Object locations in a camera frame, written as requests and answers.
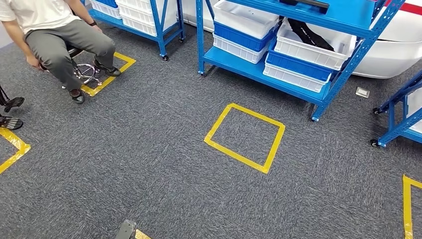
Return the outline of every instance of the blue metal shelf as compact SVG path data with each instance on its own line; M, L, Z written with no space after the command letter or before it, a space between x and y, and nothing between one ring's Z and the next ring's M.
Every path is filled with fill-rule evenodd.
M146 34L144 32L141 32L139 30L136 30L134 28L126 26L126 25L123 24L123 20L111 17L111 16L104 14L102 12L99 12L95 9L90 9L89 13L90 13L91 17L94 18L94 19L97 19L97 20L102 21L104 23L107 23L109 25L115 26L115 27L120 28L122 30L128 31L130 33L136 34L138 36L142 36L142 37L145 37L147 39L156 41L158 43L159 48L160 48L160 56L163 57L164 60L168 60L166 45L170 41L172 41L175 37L177 37L178 35L180 35L179 39L181 41L183 41L185 39L185 29L184 29L183 12L182 12L182 0L177 0L178 15L182 16L181 19L178 19L178 21L174 25L170 26L167 29L162 28L163 25L164 25L165 11L163 11L163 15L161 17L162 23L160 23L158 11L157 11L157 5L155 3L155 0L151 0L151 8L153 9L152 14L154 16L154 22L155 22L155 26L156 26L157 36L151 36L149 34ZM164 36L166 34L168 34L170 31L174 30L175 28L177 28L177 30L172 32L171 35L168 36L167 38L164 38Z
M290 95L296 96L314 104L320 104L322 102L330 87L330 82L328 82L322 88L320 93L316 93L302 87L265 76L262 74L265 68L265 56L262 57L260 62L253 64L213 46L205 54L204 59L213 65L248 77L262 84L273 87L277 90L286 92Z
M208 62L314 103L317 108L312 115L313 121L319 121L319 118L343 88L354 69L405 2L405 0L392 0L379 20L369 29L372 20L380 12L381 7L387 2L386 0L378 0L376 3L371 0L321 0L330 4L327 14L321 14L315 8L302 3L290 6L280 3L278 0L228 1L358 36L359 41L352 56L346 61L332 82L323 88L321 93L318 94L304 89L299 90L300 87L280 82L275 84L277 80L263 76L262 70L264 67L262 64L253 66L253 64L241 62L236 57L215 48L211 48L207 53L204 53L204 6L203 0L196 0L198 72L204 74L205 63ZM210 0L206 0L206 3L213 17Z
M408 81L400 90L398 90L388 101L383 103L379 108L374 108L375 114L381 114L388 112L388 131L378 140L371 140L372 146L386 147L387 143L403 136L413 141L422 143L422 133L410 129L415 123L422 120L422 108L413 113L408 117L408 94L415 89L422 87L422 71L417 73L410 81ZM399 102L403 102L403 119L400 123L396 124L395 120L395 105Z
M291 6L281 3L279 0L228 1L359 37L369 37L372 33L369 26L374 11L374 1L322 0L330 5L326 14L322 14L318 8L304 3Z

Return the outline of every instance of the yellow tape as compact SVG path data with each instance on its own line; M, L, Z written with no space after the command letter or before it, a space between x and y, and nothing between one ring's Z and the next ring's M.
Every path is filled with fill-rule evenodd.
M136 239L151 239L151 238L149 238L149 236L145 235L143 232L141 232L138 229L136 229L135 238Z
M405 239L413 239L412 228L412 186L422 189L422 183L403 175L403 222Z
M238 154L238 153L236 153L236 152L234 152L234 151L232 151L232 150L230 150L230 149L228 149L228 148L226 148L226 147L224 147L224 146L222 146L222 145L220 145L220 144L218 144L218 143L216 143L216 142L214 142L214 141L211 140L212 136L214 136L214 134L217 131L218 127L220 127L220 125L223 122L224 118L227 116L227 114L230 112L230 110L232 108L237 109L239 111L242 111L244 113L247 113L247 114L249 114L251 116L254 116L254 117L256 117L256 118L258 118L260 120L266 121L268 123L274 124L274 125L276 125L276 126L279 127L279 130L277 132L277 135L276 135L276 137L274 139L273 145L271 146L270 152L268 153L268 156L267 156L267 159L266 159L264 165L260 165L258 163L255 163L254 161L252 161L250 159L247 159L247 158L243 157L242 155L240 155L240 154ZM246 165L248 165L248 166L250 166L250 167L252 167L252 168L254 168L256 170L259 170L259 171L261 171L263 173L268 173L268 171L270 170L271 164L273 163L274 156L275 156L275 154L277 152L278 146L280 145L281 138L282 138L282 136L284 134L285 128L286 127L282 123L280 123L280 122L278 122L278 121L276 121L274 119L271 119L269 117L266 117L264 115L261 115L261 114L259 114L257 112L251 111L251 110L249 110L249 109L247 109L245 107L239 106L239 105L237 105L235 103L231 103L220 114L220 116L218 117L217 121L212 126L211 130L205 136L204 142L207 143L208 145L210 145L211 147L213 147L213 148L215 148L215 149L217 149L217 150L219 150L219 151L227 154L228 156L230 156L232 158L235 158L235 159L239 160L240 162L242 162L242 163L244 163L244 164L246 164Z
M0 174L8 169L12 164L14 164L18 159L20 159L24 154L26 154L30 149L31 145L23 142L19 137L16 136L12 131L7 128L0 128L0 135L3 136L7 141L9 141L13 146L17 148L17 152L6 160L3 164L0 165Z
M127 70L131 65L133 65L136 60L132 59L130 57L124 56L118 52L114 53L114 56L125 61L126 64L123 65L119 70L120 72L123 72ZM105 81L103 81L103 84L100 86L97 86L95 89L92 89L86 85L82 85L81 89L85 91L90 96L95 96L98 92L100 92L102 89L104 89L107 85L109 85L116 77L110 76Z

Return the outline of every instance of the foot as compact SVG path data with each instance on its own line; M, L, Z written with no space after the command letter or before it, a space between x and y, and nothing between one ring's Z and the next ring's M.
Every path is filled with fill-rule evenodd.
M22 126L23 126L22 120L20 120L18 118L0 115L0 127L14 130L14 129L18 129Z
M14 99L7 101L5 104L4 112L7 113L10 111L11 108L21 106L24 101L25 101L24 97L16 97Z
M81 90L71 90L69 91L70 97L72 97L72 100L77 104L82 104L85 101L84 93L82 93Z
M121 72L119 71L119 69L117 69L116 67L113 66L113 68L109 69L107 67L105 67L104 65L102 65L100 62L98 62L97 60L94 60L94 65L95 67L97 67L98 69L101 69L103 71L105 71L105 74L108 76L120 76Z

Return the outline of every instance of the knee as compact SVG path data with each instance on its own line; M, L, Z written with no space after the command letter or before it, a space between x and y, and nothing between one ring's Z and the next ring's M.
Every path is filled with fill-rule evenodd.
M51 53L47 56L41 56L42 65L47 69L61 68L72 62L68 54Z
M97 55L105 55L109 52L115 52L116 46L114 41L111 40L109 37L105 37L104 40L101 42L96 43Z

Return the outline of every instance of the white t-shirt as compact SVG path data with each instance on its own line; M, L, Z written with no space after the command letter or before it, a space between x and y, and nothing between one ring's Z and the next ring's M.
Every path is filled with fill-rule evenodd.
M53 29L80 19L64 0L0 0L0 21L17 20L24 34Z

